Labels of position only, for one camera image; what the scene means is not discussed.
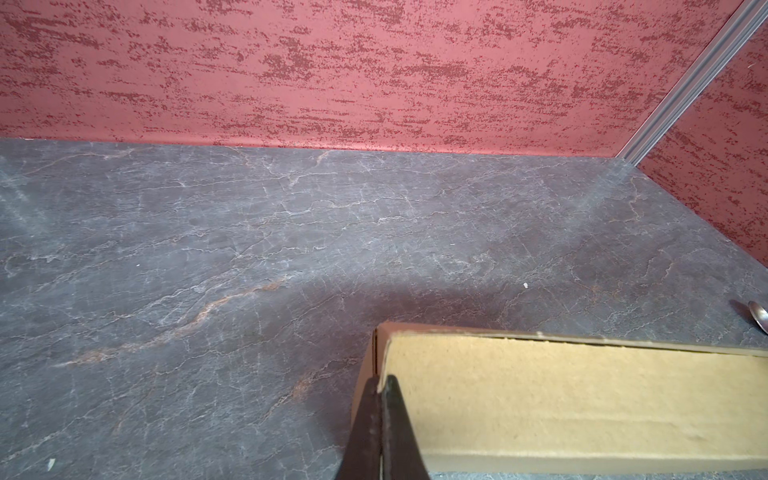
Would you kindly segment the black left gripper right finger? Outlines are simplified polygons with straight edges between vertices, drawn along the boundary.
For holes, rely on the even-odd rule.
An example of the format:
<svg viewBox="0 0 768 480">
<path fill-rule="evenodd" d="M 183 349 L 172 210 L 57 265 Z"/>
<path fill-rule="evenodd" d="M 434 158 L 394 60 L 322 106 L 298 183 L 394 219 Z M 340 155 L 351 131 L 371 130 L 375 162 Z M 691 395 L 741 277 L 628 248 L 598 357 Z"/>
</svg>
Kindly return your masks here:
<svg viewBox="0 0 768 480">
<path fill-rule="evenodd" d="M 398 379 L 386 377 L 382 400 L 382 478 L 429 480 Z"/>
</svg>

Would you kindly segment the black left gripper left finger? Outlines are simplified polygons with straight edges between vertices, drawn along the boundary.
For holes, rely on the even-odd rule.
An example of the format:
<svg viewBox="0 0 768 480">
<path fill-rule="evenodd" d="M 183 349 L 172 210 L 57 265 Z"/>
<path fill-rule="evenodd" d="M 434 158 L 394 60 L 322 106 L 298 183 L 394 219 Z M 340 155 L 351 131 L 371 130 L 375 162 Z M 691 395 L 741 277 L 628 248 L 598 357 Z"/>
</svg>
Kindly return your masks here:
<svg viewBox="0 0 768 480">
<path fill-rule="evenodd" d="M 381 395 L 378 377 L 362 390 L 336 480 L 378 480 L 381 473 Z"/>
</svg>

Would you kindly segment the brown cardboard box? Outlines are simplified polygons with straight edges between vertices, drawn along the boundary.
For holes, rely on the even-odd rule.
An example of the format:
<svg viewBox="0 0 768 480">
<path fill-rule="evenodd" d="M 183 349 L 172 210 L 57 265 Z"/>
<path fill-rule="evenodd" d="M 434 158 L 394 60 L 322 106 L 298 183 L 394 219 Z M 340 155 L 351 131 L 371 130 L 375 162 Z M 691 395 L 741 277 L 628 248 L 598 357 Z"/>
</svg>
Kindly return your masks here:
<svg viewBox="0 0 768 480">
<path fill-rule="evenodd" d="M 437 472 L 667 474 L 767 465 L 760 349 L 385 322 L 358 380 L 394 376 Z"/>
</svg>

